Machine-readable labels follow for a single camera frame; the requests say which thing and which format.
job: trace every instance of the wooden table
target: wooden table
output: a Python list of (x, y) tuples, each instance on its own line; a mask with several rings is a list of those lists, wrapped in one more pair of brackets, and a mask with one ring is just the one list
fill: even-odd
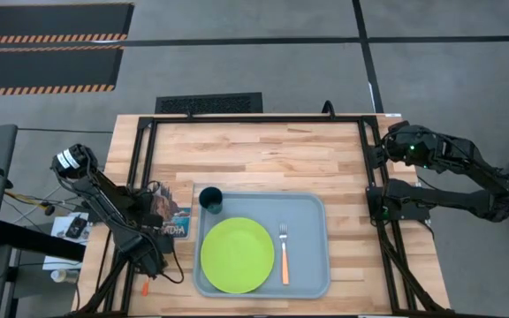
[[(105, 174), (124, 185), (132, 157), (139, 116), (117, 119)], [(400, 117), (378, 115), (380, 133)], [(372, 143), (372, 133), (367, 133)], [(151, 281), (136, 276), (130, 314), (388, 314), (391, 312), (376, 229), (371, 226), (364, 189), (368, 184), (357, 125), (328, 124), (160, 124), (150, 180), (194, 182), (190, 238), (177, 240), (176, 250), (186, 279), (172, 284), (163, 277)], [(147, 133), (143, 138), (142, 171)], [(391, 178), (416, 182), (415, 169), (388, 162)], [(321, 299), (218, 299), (202, 297), (192, 281), (199, 192), (206, 186), (224, 191), (296, 191), (317, 194), (327, 214), (331, 285)], [(449, 306), (431, 234), (415, 221), (400, 222), (409, 267), (425, 290)], [(95, 291), (107, 229), (91, 232), (80, 273), (82, 305)], [(109, 271), (112, 244), (106, 254)], [(171, 256), (167, 275), (178, 277)], [(398, 271), (394, 273), (399, 303), (406, 307)], [(125, 274), (116, 289), (113, 309), (120, 306)]]

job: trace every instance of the floor mat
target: floor mat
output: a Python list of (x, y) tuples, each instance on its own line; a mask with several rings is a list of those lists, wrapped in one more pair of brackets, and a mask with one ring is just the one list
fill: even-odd
[(109, 92), (123, 47), (0, 49), (0, 95)]
[(262, 93), (189, 95), (156, 98), (156, 114), (263, 113)]
[(124, 40), (133, 9), (128, 3), (0, 6), (0, 43)]

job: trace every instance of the gray floor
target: gray floor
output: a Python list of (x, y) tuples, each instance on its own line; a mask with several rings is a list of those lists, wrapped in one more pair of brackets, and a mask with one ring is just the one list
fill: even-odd
[[(509, 0), (361, 2), (369, 36), (509, 35)], [(358, 34), (350, 0), (137, 0), (136, 5), (132, 40)], [(507, 164), (509, 43), (374, 44), (371, 50), (386, 112), (469, 138), (489, 163)], [(255, 91), (262, 92), (267, 112), (314, 112), (325, 99), (338, 112), (372, 111), (358, 44), (130, 48), (114, 92), (0, 96), (0, 124), (111, 130), (117, 114), (151, 113), (157, 96)], [(16, 190), (39, 196), (54, 190), (50, 158), (75, 142), (105, 161), (107, 134), (20, 132), (11, 167)], [(457, 176), (419, 173), (444, 189), (476, 189)], [(39, 211), (30, 217), (51, 221)], [(19, 215), (4, 206), (2, 218), (15, 221)], [(509, 219), (494, 224), (438, 208), (433, 227), (452, 307), (509, 316)], [(22, 281), (28, 287), (35, 281), (29, 278), (39, 275), (25, 273)], [(21, 300), (19, 317), (63, 314), (72, 294), (72, 288), (48, 284)]]

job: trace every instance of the plastic tray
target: plastic tray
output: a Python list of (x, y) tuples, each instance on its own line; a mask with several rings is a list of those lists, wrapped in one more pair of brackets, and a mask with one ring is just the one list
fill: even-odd
[[(274, 242), (274, 267), (256, 290), (244, 294), (219, 291), (201, 270), (201, 244), (209, 230), (230, 217), (247, 217), (262, 225)], [(311, 193), (224, 193), (223, 210), (212, 215), (200, 207), (194, 254), (194, 284), (208, 297), (316, 299), (330, 285), (327, 224), (323, 203)], [(282, 284), (280, 223), (288, 225), (287, 253), (290, 284)]]

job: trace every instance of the fork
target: fork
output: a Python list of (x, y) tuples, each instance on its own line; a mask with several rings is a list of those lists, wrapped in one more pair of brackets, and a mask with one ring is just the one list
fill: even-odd
[(285, 223), (280, 224), (278, 237), (282, 242), (282, 284), (289, 284), (290, 277), (288, 276), (288, 257), (286, 256), (286, 239), (288, 239), (288, 226)]

